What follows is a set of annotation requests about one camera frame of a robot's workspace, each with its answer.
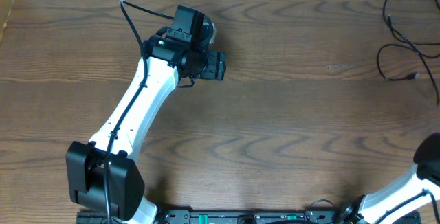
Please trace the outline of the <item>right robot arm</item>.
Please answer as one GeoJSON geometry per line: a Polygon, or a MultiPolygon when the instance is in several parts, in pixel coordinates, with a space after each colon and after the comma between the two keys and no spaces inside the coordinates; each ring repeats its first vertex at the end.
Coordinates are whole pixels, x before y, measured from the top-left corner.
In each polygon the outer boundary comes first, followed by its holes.
{"type": "Polygon", "coordinates": [[[431,203],[439,221],[439,134],[418,147],[406,173],[381,190],[362,195],[340,213],[341,223],[394,223],[431,203]]]}

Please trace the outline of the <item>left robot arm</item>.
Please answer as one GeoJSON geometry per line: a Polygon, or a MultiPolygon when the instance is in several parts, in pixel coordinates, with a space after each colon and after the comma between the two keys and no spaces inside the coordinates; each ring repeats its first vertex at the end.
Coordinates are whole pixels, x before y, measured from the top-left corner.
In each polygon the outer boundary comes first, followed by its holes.
{"type": "Polygon", "coordinates": [[[226,55],[208,47],[217,33],[204,13],[177,7],[171,25],[143,41],[129,88],[102,127],[66,152],[69,196],[85,207],[77,223],[157,223],[158,207],[144,196],[137,167],[144,139],[160,107],[179,81],[223,80],[226,55]]]}

